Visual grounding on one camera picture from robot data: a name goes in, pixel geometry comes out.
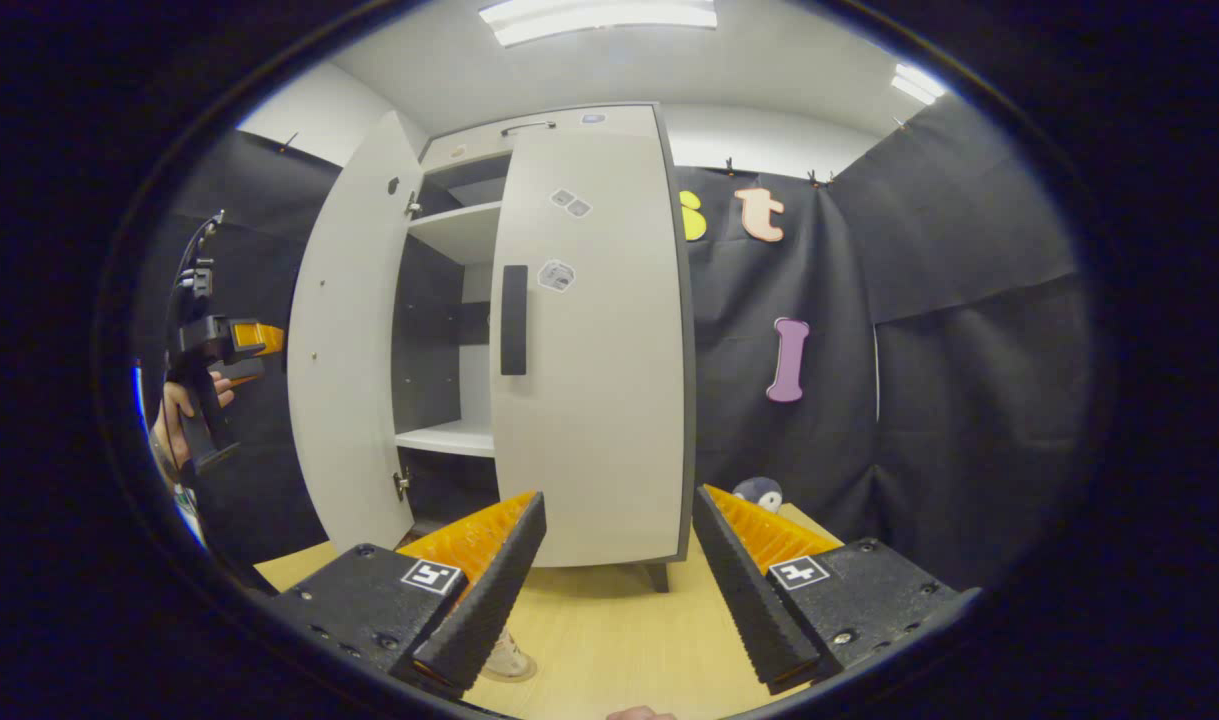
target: white wall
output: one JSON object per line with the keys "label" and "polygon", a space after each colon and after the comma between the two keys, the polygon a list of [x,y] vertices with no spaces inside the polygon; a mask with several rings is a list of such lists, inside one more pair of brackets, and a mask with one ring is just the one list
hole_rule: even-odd
{"label": "white wall", "polygon": [[731,156],[736,171],[800,178],[816,171],[822,182],[883,140],[805,115],[731,105],[664,102],[663,119],[677,164],[723,168],[724,158]]}
{"label": "white wall", "polygon": [[[293,147],[346,164],[352,152],[384,113],[396,110],[338,65],[321,63],[267,99],[239,128],[277,143],[294,138]],[[399,113],[413,155],[422,151],[427,133],[407,115]]]}

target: hand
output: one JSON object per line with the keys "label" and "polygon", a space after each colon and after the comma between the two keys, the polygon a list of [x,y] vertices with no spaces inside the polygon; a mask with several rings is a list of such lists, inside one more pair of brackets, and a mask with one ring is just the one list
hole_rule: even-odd
{"label": "hand", "polygon": [[[213,378],[213,392],[217,392],[217,404],[227,407],[235,400],[235,391],[230,389],[229,379],[222,373],[210,373]],[[187,397],[187,389],[178,383],[166,383],[165,392],[160,401],[160,413],[156,414],[156,424],[151,428],[156,432],[156,439],[161,447],[173,450],[176,468],[180,468],[193,457],[193,448],[187,447],[187,437],[183,434],[183,422],[179,413],[194,418],[196,411],[193,402]]]}
{"label": "hand", "polygon": [[636,705],[628,708],[628,710],[611,711],[605,720],[677,720],[677,716],[669,711],[664,715],[658,715],[655,714],[651,707]]}

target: penguin plush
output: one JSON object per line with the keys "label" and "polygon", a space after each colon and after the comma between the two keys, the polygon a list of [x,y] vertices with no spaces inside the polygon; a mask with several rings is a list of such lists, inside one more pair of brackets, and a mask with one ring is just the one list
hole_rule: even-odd
{"label": "penguin plush", "polygon": [[769,512],[783,507],[783,486],[773,478],[747,478],[733,489],[733,496],[755,502]]}

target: cabinet door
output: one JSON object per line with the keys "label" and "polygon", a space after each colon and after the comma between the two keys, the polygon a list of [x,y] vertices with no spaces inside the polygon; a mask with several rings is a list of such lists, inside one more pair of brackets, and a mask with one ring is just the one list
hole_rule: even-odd
{"label": "cabinet door", "polygon": [[297,270],[289,415],[312,506],[339,552],[394,548],[413,525],[391,479],[391,311],[403,208],[421,183],[397,116],[384,115],[329,191]]}
{"label": "cabinet door", "polygon": [[[557,191],[590,210],[577,217],[553,201]],[[540,279],[553,259],[573,269],[563,291]],[[508,266],[528,269],[522,295],[508,297]],[[677,553],[685,454],[677,267],[658,138],[518,138],[494,258],[490,389],[500,495],[546,496],[535,565]],[[517,297],[525,334],[503,337],[517,329],[518,305],[507,306]],[[501,374],[500,356],[518,342],[525,374]]]}

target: sneaker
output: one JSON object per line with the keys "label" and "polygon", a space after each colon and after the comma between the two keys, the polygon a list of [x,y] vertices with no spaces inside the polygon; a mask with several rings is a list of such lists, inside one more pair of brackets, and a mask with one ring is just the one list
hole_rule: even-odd
{"label": "sneaker", "polygon": [[480,675],[500,683],[522,683],[536,674],[538,663],[516,647],[512,634],[503,627],[503,634],[500,635],[499,642],[494,643],[494,652],[489,653],[489,660],[485,660],[485,669],[480,670]]}

